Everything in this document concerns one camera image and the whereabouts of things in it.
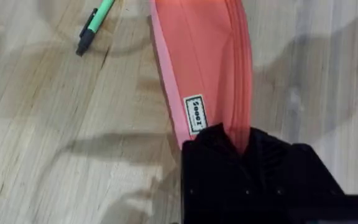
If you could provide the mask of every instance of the black object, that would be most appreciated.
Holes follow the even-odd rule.
[[[84,53],[89,49],[94,39],[95,33],[92,30],[88,29],[88,27],[91,24],[91,21],[93,20],[93,17],[97,13],[97,11],[98,9],[96,8],[93,9],[92,14],[86,21],[85,26],[80,33],[81,40],[80,43],[78,43],[78,48],[77,51],[75,52],[79,56],[84,55]]]
[[[254,128],[243,156],[221,124],[185,142],[181,181],[184,224],[358,220],[358,196],[344,194],[309,145]]]

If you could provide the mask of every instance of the green pencil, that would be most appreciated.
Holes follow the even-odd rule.
[[[76,51],[77,55],[82,56],[89,49],[96,33],[100,28],[100,25],[104,21],[104,18],[106,18],[107,13],[113,4],[114,0],[103,0],[99,6],[99,9],[93,9],[91,16],[81,31],[81,40],[80,43],[78,43],[78,48]]]

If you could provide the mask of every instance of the pink zipper pouch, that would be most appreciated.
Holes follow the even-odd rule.
[[[241,0],[153,0],[151,10],[179,145],[222,123],[242,154],[250,130],[252,60]]]

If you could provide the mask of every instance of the black and white label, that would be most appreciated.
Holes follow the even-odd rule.
[[[185,107],[191,135],[198,134],[208,127],[202,95],[186,97]]]

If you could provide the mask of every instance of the wooden table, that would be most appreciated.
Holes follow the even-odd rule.
[[[0,223],[180,221],[180,152],[149,5],[117,0],[84,57],[97,0],[0,0]],[[358,0],[243,0],[252,122],[316,149],[358,193]]]

